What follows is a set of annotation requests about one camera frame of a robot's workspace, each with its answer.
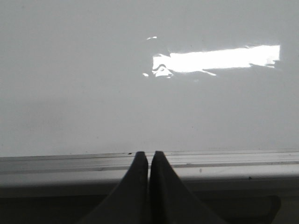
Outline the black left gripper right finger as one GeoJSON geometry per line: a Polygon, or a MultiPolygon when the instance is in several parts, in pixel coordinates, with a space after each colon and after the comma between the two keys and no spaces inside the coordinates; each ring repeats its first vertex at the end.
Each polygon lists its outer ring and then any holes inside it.
{"type": "Polygon", "coordinates": [[[226,223],[183,184],[162,151],[151,163],[149,196],[155,224],[226,223]]]}

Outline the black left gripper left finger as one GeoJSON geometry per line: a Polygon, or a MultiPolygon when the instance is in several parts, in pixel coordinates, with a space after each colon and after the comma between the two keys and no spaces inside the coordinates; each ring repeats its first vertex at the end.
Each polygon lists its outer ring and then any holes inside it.
{"type": "Polygon", "coordinates": [[[79,224],[140,224],[143,220],[148,186],[148,160],[137,152],[117,187],[79,224]]]}

